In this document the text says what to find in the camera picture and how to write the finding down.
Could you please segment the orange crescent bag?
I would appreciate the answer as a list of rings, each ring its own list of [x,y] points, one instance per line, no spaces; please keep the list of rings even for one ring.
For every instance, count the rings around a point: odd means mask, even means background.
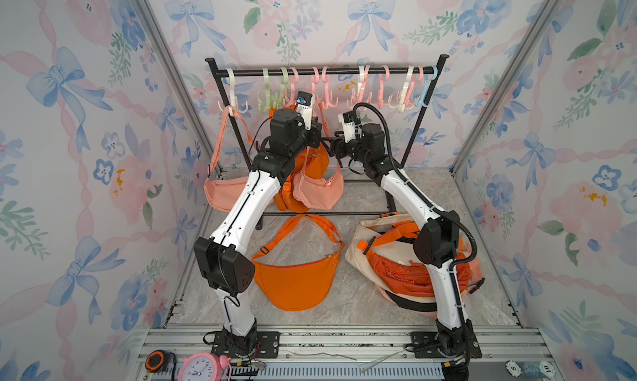
[[[258,260],[273,251],[299,225],[309,220],[320,227],[338,250],[311,263],[275,266]],[[254,280],[268,300],[282,311],[307,311],[318,306],[328,296],[340,262],[345,243],[336,226],[320,215],[295,215],[287,220],[270,243],[260,248],[252,257],[255,266]]]

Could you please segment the black crossbody bag front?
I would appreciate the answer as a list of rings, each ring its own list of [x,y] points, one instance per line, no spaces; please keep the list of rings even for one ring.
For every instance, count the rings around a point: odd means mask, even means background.
[[[394,294],[388,290],[382,290],[382,292],[384,293],[385,297],[389,301],[392,301],[393,303],[395,303],[397,306],[399,306],[402,309],[419,312],[419,313],[437,312],[436,301],[432,301],[432,302],[413,301],[411,299],[398,296],[397,294]]]

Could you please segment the beige crossbody bag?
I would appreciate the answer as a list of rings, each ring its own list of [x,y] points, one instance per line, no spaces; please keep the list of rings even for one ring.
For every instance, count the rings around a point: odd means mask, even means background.
[[[345,258],[388,301],[411,311],[434,312],[431,278],[413,251],[419,233],[420,228],[406,214],[389,213],[363,220],[355,229]]]

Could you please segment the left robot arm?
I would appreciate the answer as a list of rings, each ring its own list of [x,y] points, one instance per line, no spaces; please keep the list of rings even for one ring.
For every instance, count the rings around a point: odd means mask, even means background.
[[[275,195],[295,169],[295,159],[310,147],[321,145],[322,125],[313,111],[276,110],[270,136],[256,155],[247,182],[223,222],[210,238],[199,238],[194,253],[202,277],[222,303],[222,341],[242,356],[256,351],[257,322],[250,309],[247,289],[255,264],[246,257],[255,227]]]

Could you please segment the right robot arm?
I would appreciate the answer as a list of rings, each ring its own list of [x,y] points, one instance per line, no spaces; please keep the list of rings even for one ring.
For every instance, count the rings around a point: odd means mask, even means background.
[[[436,298],[437,348],[443,356],[461,357],[469,364],[476,339],[462,301],[458,267],[475,259],[474,237],[456,212],[432,202],[398,166],[384,125],[355,127],[353,122],[344,122],[331,147],[336,159],[350,157],[361,162],[365,174],[411,215],[417,227],[413,252],[427,269]]]

